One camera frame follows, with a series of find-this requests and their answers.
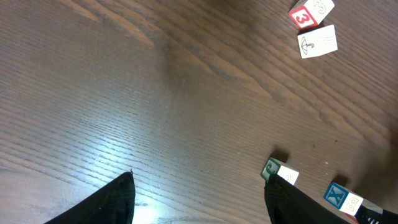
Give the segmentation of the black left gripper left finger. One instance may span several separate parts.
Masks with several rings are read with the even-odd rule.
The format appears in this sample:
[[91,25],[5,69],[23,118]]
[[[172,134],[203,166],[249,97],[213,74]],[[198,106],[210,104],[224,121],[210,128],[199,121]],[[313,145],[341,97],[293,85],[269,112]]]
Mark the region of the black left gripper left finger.
[[46,224],[131,224],[135,196],[133,172],[125,172]]

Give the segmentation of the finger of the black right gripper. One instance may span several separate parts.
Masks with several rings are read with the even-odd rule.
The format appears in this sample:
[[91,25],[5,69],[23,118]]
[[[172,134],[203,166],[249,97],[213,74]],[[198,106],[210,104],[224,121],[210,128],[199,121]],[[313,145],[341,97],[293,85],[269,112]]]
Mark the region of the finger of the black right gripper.
[[359,224],[397,224],[397,214],[387,210],[372,210],[361,206],[355,215]]

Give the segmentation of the blue letter X block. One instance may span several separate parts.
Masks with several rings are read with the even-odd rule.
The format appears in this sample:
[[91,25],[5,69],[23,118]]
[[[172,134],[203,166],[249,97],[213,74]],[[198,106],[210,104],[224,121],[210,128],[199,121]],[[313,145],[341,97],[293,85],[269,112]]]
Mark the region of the blue letter X block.
[[355,216],[364,199],[345,187],[331,182],[323,198],[338,209],[348,215]]

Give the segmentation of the green edged wooden block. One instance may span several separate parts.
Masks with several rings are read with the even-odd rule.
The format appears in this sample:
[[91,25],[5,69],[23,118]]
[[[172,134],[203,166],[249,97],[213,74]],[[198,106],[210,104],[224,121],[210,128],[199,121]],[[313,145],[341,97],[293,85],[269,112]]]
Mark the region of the green edged wooden block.
[[282,161],[269,157],[261,171],[261,177],[267,182],[271,174],[277,174],[292,185],[295,185],[299,177],[297,170]]

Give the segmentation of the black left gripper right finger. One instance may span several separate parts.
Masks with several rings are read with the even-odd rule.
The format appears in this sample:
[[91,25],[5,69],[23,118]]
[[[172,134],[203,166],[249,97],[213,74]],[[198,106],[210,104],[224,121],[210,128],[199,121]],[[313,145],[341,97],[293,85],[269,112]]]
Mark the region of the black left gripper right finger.
[[348,224],[277,174],[269,176],[264,200],[272,224]]

